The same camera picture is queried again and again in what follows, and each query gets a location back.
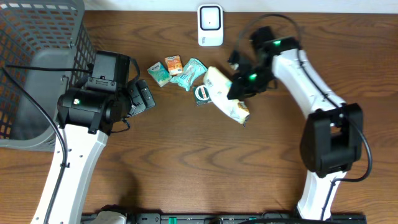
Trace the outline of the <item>green Kleenex tissue pack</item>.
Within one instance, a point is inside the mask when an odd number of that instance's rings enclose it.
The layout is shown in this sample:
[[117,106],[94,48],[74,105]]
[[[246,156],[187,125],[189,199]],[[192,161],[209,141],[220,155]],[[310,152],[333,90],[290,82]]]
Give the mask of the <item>green Kleenex tissue pack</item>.
[[160,62],[155,63],[153,66],[148,68],[147,71],[160,87],[168,84],[172,79],[168,70]]

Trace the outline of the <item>yellow snack chip bag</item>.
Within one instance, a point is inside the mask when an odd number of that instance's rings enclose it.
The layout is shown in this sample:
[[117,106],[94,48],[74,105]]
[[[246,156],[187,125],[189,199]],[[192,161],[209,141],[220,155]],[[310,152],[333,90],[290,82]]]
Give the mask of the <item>yellow snack chip bag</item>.
[[227,97],[232,82],[216,67],[208,67],[203,83],[215,106],[228,117],[245,126],[250,115],[247,106],[243,101],[229,100]]

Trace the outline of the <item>orange Kleenex tissue pack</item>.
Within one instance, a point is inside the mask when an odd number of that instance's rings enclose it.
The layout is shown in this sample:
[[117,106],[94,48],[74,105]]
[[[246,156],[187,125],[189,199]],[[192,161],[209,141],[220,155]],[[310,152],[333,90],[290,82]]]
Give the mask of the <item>orange Kleenex tissue pack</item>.
[[171,76],[177,76],[183,73],[183,65],[179,55],[166,57],[165,63],[167,64],[167,70]]

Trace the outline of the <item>dark green Zam-Buk tin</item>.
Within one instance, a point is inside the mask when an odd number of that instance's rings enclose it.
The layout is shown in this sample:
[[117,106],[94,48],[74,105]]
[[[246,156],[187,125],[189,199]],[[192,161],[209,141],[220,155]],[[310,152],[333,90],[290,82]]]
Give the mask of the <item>dark green Zam-Buk tin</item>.
[[193,95],[197,106],[211,103],[209,92],[205,85],[198,85],[193,87]]

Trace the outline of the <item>teal wet wipes pack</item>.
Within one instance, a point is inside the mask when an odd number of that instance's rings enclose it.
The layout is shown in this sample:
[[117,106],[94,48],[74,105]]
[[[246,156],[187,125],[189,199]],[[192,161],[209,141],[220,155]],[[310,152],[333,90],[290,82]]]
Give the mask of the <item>teal wet wipes pack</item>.
[[183,73],[173,77],[170,82],[189,91],[193,82],[201,75],[206,73],[207,68],[198,59],[191,58],[184,66]]

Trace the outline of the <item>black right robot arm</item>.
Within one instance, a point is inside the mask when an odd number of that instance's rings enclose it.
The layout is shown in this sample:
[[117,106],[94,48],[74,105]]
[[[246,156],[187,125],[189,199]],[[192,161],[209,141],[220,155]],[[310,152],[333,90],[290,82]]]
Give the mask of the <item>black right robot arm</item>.
[[257,62],[237,48],[232,51],[228,63],[237,72],[227,97],[252,97],[274,80],[288,89],[306,120],[299,149],[307,177],[297,211],[303,219],[329,220],[340,181],[361,158],[362,109],[327,86],[295,37],[277,39],[270,27],[263,27],[251,34],[250,41]]

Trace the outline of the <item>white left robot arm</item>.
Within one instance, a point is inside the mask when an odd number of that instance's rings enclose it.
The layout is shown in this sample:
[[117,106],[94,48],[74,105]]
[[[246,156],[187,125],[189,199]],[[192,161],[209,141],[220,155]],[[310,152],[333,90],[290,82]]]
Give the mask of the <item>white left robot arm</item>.
[[82,88],[69,88],[57,103],[60,139],[32,223],[79,223],[91,177],[114,123],[154,107],[134,58],[98,51]]

